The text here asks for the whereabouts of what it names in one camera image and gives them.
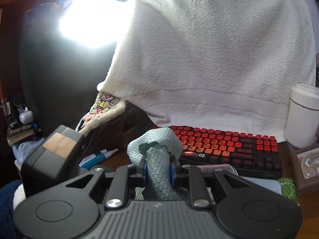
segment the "picture frame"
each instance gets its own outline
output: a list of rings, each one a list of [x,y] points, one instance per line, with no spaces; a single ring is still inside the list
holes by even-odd
[[[290,151],[289,156],[293,165],[294,180],[296,183],[297,195],[301,196],[311,191],[319,191],[319,175],[305,178],[301,169],[301,161],[309,151],[319,151],[319,144],[314,144],[296,151]]]

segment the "wooden frame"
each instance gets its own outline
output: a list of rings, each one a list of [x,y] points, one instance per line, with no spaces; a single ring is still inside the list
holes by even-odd
[[[315,144],[306,148],[302,148],[296,151],[290,151],[289,155],[291,158],[291,162],[293,165],[293,173],[294,173],[294,179],[296,183],[296,189],[297,189],[297,195],[303,195],[305,193],[311,192],[311,191],[319,191],[319,175],[316,177],[311,177],[306,179],[303,176],[301,165],[299,162],[299,158],[297,157],[298,154],[307,152],[309,150],[313,150],[315,148],[319,148],[319,144]]]

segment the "dark blue fluffy fabric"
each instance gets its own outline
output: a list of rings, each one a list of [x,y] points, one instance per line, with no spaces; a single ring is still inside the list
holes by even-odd
[[[13,196],[21,184],[20,180],[8,183],[0,189],[0,239],[19,239],[20,236],[13,226]]]

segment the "white fluffy fabric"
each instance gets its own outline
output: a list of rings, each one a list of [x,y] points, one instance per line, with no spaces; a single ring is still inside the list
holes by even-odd
[[[129,0],[133,14],[100,91],[158,126],[275,135],[290,88],[314,84],[304,0]]]

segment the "green packet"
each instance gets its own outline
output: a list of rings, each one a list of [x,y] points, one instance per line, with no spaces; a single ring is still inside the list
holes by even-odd
[[[296,192],[296,185],[293,179],[291,178],[281,178],[278,179],[281,185],[282,195],[294,201],[298,206],[298,198]]]

